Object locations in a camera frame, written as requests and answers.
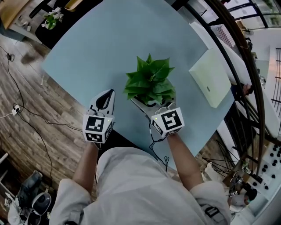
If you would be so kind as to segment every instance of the window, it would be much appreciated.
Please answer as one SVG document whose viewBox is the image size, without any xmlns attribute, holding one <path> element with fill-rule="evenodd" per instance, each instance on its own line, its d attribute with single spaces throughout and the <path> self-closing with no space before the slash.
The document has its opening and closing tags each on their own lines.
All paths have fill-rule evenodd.
<svg viewBox="0 0 281 225">
<path fill-rule="evenodd" d="M 254 0 L 254 3 L 258 5 L 262 14 L 280 13 L 273 0 Z"/>
<path fill-rule="evenodd" d="M 241 22 L 249 30 L 264 28 L 263 21 L 259 16 L 241 19 Z"/>
<path fill-rule="evenodd" d="M 249 3 L 249 0 L 231 0 L 228 3 L 225 3 L 224 6 L 227 9 L 231 9 L 233 7 L 236 7 L 236 6 L 239 6 L 239 5 L 243 5 L 243 4 L 246 4 L 246 3 Z"/>
<path fill-rule="evenodd" d="M 269 27 L 281 27 L 281 15 L 264 15 Z"/>
<path fill-rule="evenodd" d="M 253 6 L 247 6 L 241 9 L 230 12 L 230 14 L 236 19 L 243 16 L 255 15 L 256 11 Z"/>
</svg>

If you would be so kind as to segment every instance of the green plant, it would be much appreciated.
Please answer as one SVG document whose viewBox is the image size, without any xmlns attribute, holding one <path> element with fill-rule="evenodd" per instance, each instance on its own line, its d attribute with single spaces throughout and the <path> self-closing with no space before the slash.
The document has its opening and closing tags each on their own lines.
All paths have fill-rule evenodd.
<svg viewBox="0 0 281 225">
<path fill-rule="evenodd" d="M 56 26 L 58 22 L 62 22 L 63 14 L 61 13 L 61 8 L 57 7 L 44 17 L 46 18 L 46 21 L 45 23 L 41 24 L 41 26 L 51 30 Z"/>
<path fill-rule="evenodd" d="M 153 60 L 149 54 L 146 61 L 137 57 L 137 71 L 127 73 L 129 77 L 124 93 L 128 99 L 138 97 L 144 104 L 157 101 L 171 100 L 175 96 L 172 84 L 167 80 L 174 67 L 169 67 L 169 58 Z"/>
</svg>

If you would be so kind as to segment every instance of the white marker cube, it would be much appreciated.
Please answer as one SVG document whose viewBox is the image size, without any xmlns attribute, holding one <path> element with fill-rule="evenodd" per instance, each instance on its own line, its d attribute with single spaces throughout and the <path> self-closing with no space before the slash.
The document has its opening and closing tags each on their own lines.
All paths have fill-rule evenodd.
<svg viewBox="0 0 281 225">
<path fill-rule="evenodd" d="M 180 108 L 168 110 L 151 117 L 151 124 L 162 138 L 180 131 L 184 127 L 184 119 Z"/>
<path fill-rule="evenodd" d="M 87 142 L 104 144 L 113 129 L 114 117 L 90 116 L 84 114 L 83 135 Z"/>
</svg>

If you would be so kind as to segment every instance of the cable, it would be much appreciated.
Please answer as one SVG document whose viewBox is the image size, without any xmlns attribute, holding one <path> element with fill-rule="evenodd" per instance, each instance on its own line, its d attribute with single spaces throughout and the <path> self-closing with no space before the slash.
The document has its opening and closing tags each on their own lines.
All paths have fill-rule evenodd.
<svg viewBox="0 0 281 225">
<path fill-rule="evenodd" d="M 25 105 L 25 103 L 24 103 L 24 101 L 23 101 L 23 96 L 22 96 L 22 93 L 21 93 L 21 90 L 19 89 L 19 87 L 18 87 L 18 84 L 17 84 L 17 82 L 15 81 L 15 79 L 13 78 L 13 76 L 11 75 L 11 73 L 10 73 L 10 69 L 9 69 L 9 63 L 10 63 L 10 61 L 12 62 L 13 60 L 14 60 L 14 58 L 11 60 L 11 56 L 12 55 L 9 55 L 10 56 L 10 58 L 8 58 L 8 72 L 9 72 L 9 75 L 11 76 L 11 78 L 13 79 L 13 81 L 14 81 L 14 83 L 15 83 L 15 85 L 17 86 L 17 89 L 18 89 L 18 91 L 19 91 L 19 94 L 20 94 L 20 96 L 21 96 L 21 99 L 22 99 L 22 105 L 24 106 Z"/>
<path fill-rule="evenodd" d="M 152 132 L 151 132 L 151 123 L 149 123 L 149 131 L 150 131 L 151 138 L 153 140 L 152 144 L 149 146 L 149 149 L 156 155 L 157 160 L 160 160 L 164 164 L 164 166 L 166 167 L 166 172 L 168 172 L 169 157 L 165 156 L 164 157 L 165 162 L 163 162 L 163 160 L 160 159 L 158 157 L 158 155 L 155 153 L 155 151 L 153 150 L 153 146 L 155 145 L 155 143 L 164 141 L 166 139 L 166 137 L 164 137 L 163 139 L 159 139 L 159 140 L 155 141 L 153 139 Z"/>
<path fill-rule="evenodd" d="M 23 101 L 23 96 L 22 96 L 21 90 L 19 89 L 17 82 L 15 81 L 15 79 L 13 78 L 13 76 L 11 75 L 10 68 L 9 68 L 9 63 L 10 63 L 10 61 L 11 61 L 11 62 L 14 61 L 15 55 L 14 55 L 14 54 L 9 54 L 2 46 L 0 46 L 0 48 L 2 48 L 3 51 L 7 53 L 6 57 L 7 57 L 7 59 L 8 59 L 8 65 L 7 65 L 8 73 L 9 73 L 9 75 L 11 76 L 11 78 L 13 79 L 15 85 L 17 86 L 17 89 L 18 89 L 19 94 L 20 94 L 21 99 L 22 99 L 22 105 L 24 106 L 25 103 L 24 103 L 24 101 Z"/>
<path fill-rule="evenodd" d="M 5 116 L 1 116 L 0 118 L 5 118 L 5 117 L 7 117 L 8 115 L 12 115 L 12 113 L 9 113 L 9 114 L 7 114 L 7 115 L 5 115 Z"/>
<path fill-rule="evenodd" d="M 97 185 L 97 176 L 96 176 L 96 173 L 95 173 L 95 180 L 96 180 L 96 185 Z"/>
<path fill-rule="evenodd" d="M 27 123 L 29 126 L 31 126 L 34 130 L 35 130 L 35 132 L 40 136 L 40 138 L 41 138 L 41 140 L 42 140 L 42 142 L 43 142 L 43 144 L 44 144 L 44 146 L 45 146 L 45 149 L 46 149 L 46 153 L 47 153 L 47 155 L 48 155 L 48 157 L 49 157 L 49 160 L 50 160 L 50 163 L 51 163 L 51 170 L 50 170 L 50 183 L 49 183 L 49 189 L 50 189 L 50 187 L 51 187 L 51 185 L 52 185 L 52 170 L 53 170 L 53 163 L 52 163 L 52 160 L 51 160 L 51 157 L 50 157 L 50 155 L 49 155 L 49 152 L 48 152 L 48 150 L 47 150 L 47 146 L 46 146 L 46 144 L 45 144 L 45 142 L 44 142 L 44 140 L 43 140 L 43 138 L 42 138 L 42 136 L 41 136 L 41 134 L 37 131 L 37 129 L 34 127 L 34 126 L 32 126 L 29 122 L 27 122 L 26 120 L 24 120 L 22 117 L 21 117 L 21 115 L 18 113 L 18 116 L 25 122 L 25 123 Z"/>
<path fill-rule="evenodd" d="M 67 126 L 67 127 L 71 128 L 71 129 L 74 129 L 74 130 L 76 130 L 76 131 L 80 131 L 80 132 L 82 132 L 82 130 L 81 130 L 81 129 L 76 128 L 76 127 L 72 127 L 72 126 L 71 126 L 71 125 L 69 125 L 68 123 L 51 123 L 50 121 L 48 121 L 46 118 L 44 118 L 44 117 L 43 117 L 43 116 L 41 116 L 40 114 L 37 114 L 37 113 L 31 112 L 28 108 L 26 108 L 26 107 L 24 107 L 24 106 L 22 106 L 22 105 L 19 105 L 19 104 L 13 103 L 13 107 L 14 107 L 14 105 L 18 105 L 18 106 L 22 107 L 23 109 L 26 109 L 29 113 L 31 113 L 31 114 L 33 114 L 33 115 L 35 115 L 35 116 L 39 116 L 39 117 L 41 117 L 41 118 L 45 121 L 45 123 L 46 123 L 46 124 L 50 124 L 50 125 L 58 125 L 58 126 Z"/>
</svg>

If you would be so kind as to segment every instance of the flower pot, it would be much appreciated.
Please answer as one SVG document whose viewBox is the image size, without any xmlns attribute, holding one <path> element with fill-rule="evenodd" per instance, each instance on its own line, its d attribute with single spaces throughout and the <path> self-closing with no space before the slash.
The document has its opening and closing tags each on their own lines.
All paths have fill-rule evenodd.
<svg viewBox="0 0 281 225">
<path fill-rule="evenodd" d="M 56 26 L 56 24 L 55 24 L 55 25 L 52 25 L 52 26 L 49 26 L 48 24 L 46 24 L 46 28 L 47 28 L 48 30 L 54 29 L 55 26 Z"/>
</svg>

